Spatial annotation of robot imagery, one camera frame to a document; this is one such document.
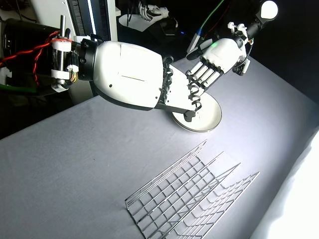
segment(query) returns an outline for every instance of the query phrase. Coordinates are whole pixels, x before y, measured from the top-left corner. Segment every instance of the green wire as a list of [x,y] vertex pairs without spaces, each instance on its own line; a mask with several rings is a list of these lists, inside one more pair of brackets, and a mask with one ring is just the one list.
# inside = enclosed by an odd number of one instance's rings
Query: green wire
[[22,92],[28,92],[28,93],[36,93],[37,92],[36,88],[6,86],[3,84],[0,84],[0,89],[8,90],[8,91],[22,91]]
[[213,15],[213,13],[219,8],[219,6],[224,2],[224,0],[221,0],[220,3],[217,5],[217,7],[215,7],[215,9],[210,13],[210,15],[208,15],[208,17],[206,18],[205,22],[202,24],[202,26],[200,27],[200,29],[202,29],[204,27],[204,25],[207,23],[208,19]]

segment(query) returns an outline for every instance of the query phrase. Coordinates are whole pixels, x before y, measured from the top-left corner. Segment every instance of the metal wire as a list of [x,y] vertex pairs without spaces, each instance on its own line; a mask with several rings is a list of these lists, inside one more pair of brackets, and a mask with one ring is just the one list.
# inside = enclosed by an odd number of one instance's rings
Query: metal wire
[[145,239],[205,237],[259,173],[225,188],[239,164],[215,176],[197,156],[206,141],[144,185],[125,202]]

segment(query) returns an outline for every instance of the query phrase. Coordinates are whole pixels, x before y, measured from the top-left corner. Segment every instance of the gray table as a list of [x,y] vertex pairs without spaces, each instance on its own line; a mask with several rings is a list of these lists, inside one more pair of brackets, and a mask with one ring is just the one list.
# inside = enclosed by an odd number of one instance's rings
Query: gray table
[[209,93],[223,112],[209,133],[95,97],[1,140],[0,238],[142,238],[124,200],[205,139],[203,157],[225,151],[243,175],[261,171],[208,236],[248,238],[319,125],[319,109],[255,60]]

